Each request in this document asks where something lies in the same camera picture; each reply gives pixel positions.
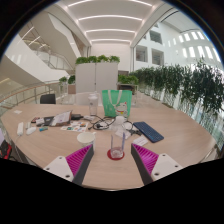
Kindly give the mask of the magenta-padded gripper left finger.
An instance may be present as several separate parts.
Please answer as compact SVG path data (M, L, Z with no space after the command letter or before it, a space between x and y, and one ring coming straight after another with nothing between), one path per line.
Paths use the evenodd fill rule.
M58 156L44 170L81 186L93 155L93 145L90 144L67 157Z

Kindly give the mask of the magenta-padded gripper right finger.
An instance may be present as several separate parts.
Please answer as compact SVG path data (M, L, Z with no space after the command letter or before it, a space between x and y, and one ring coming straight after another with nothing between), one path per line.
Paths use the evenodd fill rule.
M182 166L168 154L156 154L134 143L131 144L131 154L144 185L182 169Z

